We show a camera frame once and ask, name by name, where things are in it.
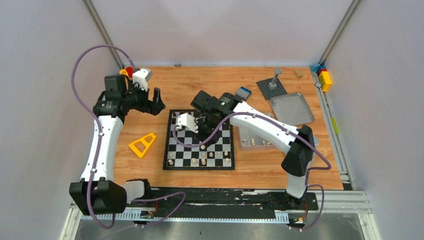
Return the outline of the black white chessboard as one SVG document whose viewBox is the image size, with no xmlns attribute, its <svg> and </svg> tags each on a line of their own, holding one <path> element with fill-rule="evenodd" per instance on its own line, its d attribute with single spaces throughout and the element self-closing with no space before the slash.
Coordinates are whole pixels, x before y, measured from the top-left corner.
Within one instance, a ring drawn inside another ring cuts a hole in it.
<svg viewBox="0 0 424 240">
<path fill-rule="evenodd" d="M 173 136 L 173 129 L 176 125 L 177 117 L 180 113 L 185 113 L 182 109 L 171 109 L 168 116 L 168 130 L 167 138 L 164 149 L 164 159 L 162 164 L 163 170 L 234 170 L 235 169 L 235 154 L 234 154 L 234 138 L 233 138 L 233 127 L 229 122 L 225 122 L 219 127 L 217 132 L 218 141 L 215 144 L 208 146 L 207 148 L 194 147 L 187 148 L 176 142 Z M 224 152 L 228 151 L 229 156 L 225 157 Z M 206 152 L 206 165 L 201 165 L 200 154 Z M 214 157 L 209 158 L 209 152 L 214 152 Z M 217 158 L 217 152 L 221 152 L 221 157 Z M 168 164 L 169 153 L 174 154 L 174 166 Z M 198 166 L 191 166 L 191 159 L 196 158 L 198 160 Z M 229 158 L 231 165 L 225 166 L 224 161 Z"/>
</svg>

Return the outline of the metal tin box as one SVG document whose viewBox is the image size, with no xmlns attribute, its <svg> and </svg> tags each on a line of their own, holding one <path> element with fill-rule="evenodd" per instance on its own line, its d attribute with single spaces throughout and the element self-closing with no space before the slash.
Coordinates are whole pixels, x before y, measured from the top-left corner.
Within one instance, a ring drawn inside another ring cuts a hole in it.
<svg viewBox="0 0 424 240">
<path fill-rule="evenodd" d="M 255 134 L 245 127 L 238 127 L 240 148 L 242 151 L 267 151 L 277 147 L 269 140 Z"/>
</svg>

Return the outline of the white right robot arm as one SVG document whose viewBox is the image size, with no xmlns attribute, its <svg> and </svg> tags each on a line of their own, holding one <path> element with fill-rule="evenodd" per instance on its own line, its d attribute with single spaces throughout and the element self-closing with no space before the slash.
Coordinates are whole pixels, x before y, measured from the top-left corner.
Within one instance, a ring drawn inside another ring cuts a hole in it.
<svg viewBox="0 0 424 240">
<path fill-rule="evenodd" d="M 259 112 L 240 97 L 225 92 L 220 98 L 201 90 L 190 105 L 198 112 L 195 137 L 207 144 L 217 142 L 221 124 L 248 129 L 271 142 L 284 154 L 281 167 L 288 175 L 285 201 L 292 209 L 298 209 L 306 201 L 307 170 L 316 150 L 313 131 L 309 126 L 301 128 L 282 123 Z"/>
</svg>

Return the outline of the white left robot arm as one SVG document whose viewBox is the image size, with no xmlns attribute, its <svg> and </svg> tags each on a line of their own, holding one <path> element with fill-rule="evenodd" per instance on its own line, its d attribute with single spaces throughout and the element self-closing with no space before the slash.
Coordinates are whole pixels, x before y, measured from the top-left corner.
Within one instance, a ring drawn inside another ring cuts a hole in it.
<svg viewBox="0 0 424 240">
<path fill-rule="evenodd" d="M 83 215 L 119 214 L 135 200 L 149 206 L 153 193 L 147 179 L 136 178 L 123 185 L 114 182 L 114 161 L 119 135 L 130 110 L 158 115 L 166 106 L 159 88 L 149 100 L 148 81 L 151 73 L 141 69 L 127 77 L 121 74 L 104 78 L 105 90 L 91 111 L 95 119 L 93 141 L 87 165 L 78 182 L 72 182 L 69 194 Z"/>
</svg>

